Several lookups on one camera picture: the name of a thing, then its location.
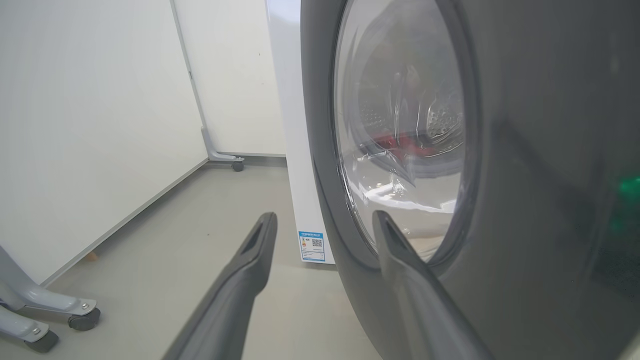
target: white wall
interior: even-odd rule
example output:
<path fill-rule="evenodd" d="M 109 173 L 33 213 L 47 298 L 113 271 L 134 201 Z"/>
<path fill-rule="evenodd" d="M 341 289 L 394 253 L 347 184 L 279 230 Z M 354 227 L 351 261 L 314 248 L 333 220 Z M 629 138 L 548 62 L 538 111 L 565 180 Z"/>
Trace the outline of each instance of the white wall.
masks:
<path fill-rule="evenodd" d="M 0 1 L 0 245 L 42 282 L 206 159 L 168 0 Z"/>
<path fill-rule="evenodd" d="M 285 154 L 264 0 L 175 0 L 217 151 Z"/>

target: green light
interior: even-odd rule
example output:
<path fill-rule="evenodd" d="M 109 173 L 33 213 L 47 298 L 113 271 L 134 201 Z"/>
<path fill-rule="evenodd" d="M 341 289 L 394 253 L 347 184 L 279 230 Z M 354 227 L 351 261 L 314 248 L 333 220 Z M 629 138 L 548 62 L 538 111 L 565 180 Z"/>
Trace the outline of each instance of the green light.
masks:
<path fill-rule="evenodd" d="M 640 177 L 620 181 L 618 195 L 628 200 L 640 200 Z"/>

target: washing machine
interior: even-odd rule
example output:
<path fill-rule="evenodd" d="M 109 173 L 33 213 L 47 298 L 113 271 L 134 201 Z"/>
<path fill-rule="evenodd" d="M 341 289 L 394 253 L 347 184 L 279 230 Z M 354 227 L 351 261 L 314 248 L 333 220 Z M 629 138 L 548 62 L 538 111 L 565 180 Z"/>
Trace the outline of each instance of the washing machine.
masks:
<path fill-rule="evenodd" d="M 640 325 L 640 4 L 300 11 L 312 181 L 381 357 L 628 349 Z"/>

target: metal stand leg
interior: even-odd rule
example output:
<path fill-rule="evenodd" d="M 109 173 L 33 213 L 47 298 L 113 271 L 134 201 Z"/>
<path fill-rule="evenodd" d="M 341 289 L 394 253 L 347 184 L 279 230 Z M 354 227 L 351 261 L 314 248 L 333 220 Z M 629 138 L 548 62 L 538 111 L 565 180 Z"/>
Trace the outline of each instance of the metal stand leg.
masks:
<path fill-rule="evenodd" d="M 220 154 L 215 150 L 213 146 L 213 141 L 211 140 L 211 136 L 209 136 L 209 130 L 206 127 L 202 126 L 200 128 L 202 132 L 202 138 L 204 139 L 204 145 L 207 148 L 207 154 L 209 155 L 209 160 L 211 161 L 244 161 L 244 158 L 240 158 L 238 156 L 233 155 L 224 155 Z"/>
<path fill-rule="evenodd" d="M 54 293 L 37 285 L 2 247 L 0 247 L 0 282 L 4 283 L 4 286 L 24 303 L 23 306 L 72 315 L 85 315 L 95 309 L 95 300 Z M 12 310 L 18 310 L 21 307 L 20 302 L 15 299 L 5 300 L 5 302 Z"/>
<path fill-rule="evenodd" d="M 0 331 L 30 343 L 42 338 L 49 326 L 30 318 L 12 313 L 0 306 Z"/>
<path fill-rule="evenodd" d="M 48 352 L 58 342 L 58 335 L 46 323 L 25 318 L 0 306 L 0 332 L 21 339 L 31 350 Z"/>

